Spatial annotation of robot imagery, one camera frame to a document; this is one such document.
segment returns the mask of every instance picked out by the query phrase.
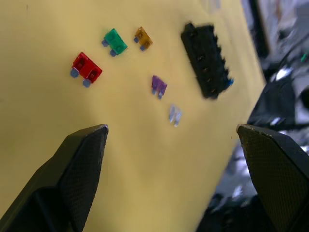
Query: purple fuse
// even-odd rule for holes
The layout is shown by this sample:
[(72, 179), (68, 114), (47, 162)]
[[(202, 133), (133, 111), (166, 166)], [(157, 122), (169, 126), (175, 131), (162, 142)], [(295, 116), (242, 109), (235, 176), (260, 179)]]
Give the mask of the purple fuse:
[(153, 89), (153, 94), (156, 94), (157, 91), (159, 91), (159, 99), (162, 99), (165, 90), (167, 88), (167, 84), (163, 82), (158, 76), (153, 76), (153, 82), (152, 82), (152, 89)]

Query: red fuse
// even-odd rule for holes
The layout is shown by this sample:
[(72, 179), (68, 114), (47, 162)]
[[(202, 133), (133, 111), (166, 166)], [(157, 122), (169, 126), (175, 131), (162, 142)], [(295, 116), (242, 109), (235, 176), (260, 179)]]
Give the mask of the red fuse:
[(88, 58), (83, 52), (73, 62), (71, 76), (77, 78), (81, 75), (84, 78), (83, 86), (88, 88), (94, 83), (101, 75), (102, 69), (100, 69), (91, 59)]

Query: black fuse holder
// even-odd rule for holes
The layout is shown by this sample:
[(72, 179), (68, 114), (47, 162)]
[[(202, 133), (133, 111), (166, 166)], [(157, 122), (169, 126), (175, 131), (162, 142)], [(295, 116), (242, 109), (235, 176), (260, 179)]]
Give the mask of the black fuse holder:
[(217, 99), (222, 91), (234, 83), (234, 80), (228, 78), (229, 71), (225, 68), (225, 59), (221, 57), (221, 47), (217, 44), (218, 37), (213, 32), (213, 25), (196, 28), (189, 23), (185, 25), (181, 39), (197, 75), (203, 96)]

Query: yellow surface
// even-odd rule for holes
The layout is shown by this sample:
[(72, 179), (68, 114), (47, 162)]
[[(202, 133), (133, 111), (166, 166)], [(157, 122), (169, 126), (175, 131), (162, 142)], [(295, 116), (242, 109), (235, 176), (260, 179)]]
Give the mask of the yellow surface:
[[(0, 216), (70, 133), (110, 128), (85, 232), (192, 232), (263, 81), (240, 1), (214, 15), (199, 0), (0, 0)], [(180, 39), (186, 22), (214, 22), (234, 85), (202, 98)], [(153, 40), (142, 53), (134, 33)], [(116, 28), (128, 45), (101, 45)], [(85, 52), (103, 69), (89, 88), (70, 77)], [(151, 77), (168, 83), (159, 101)], [(183, 110), (178, 128), (169, 106)]]

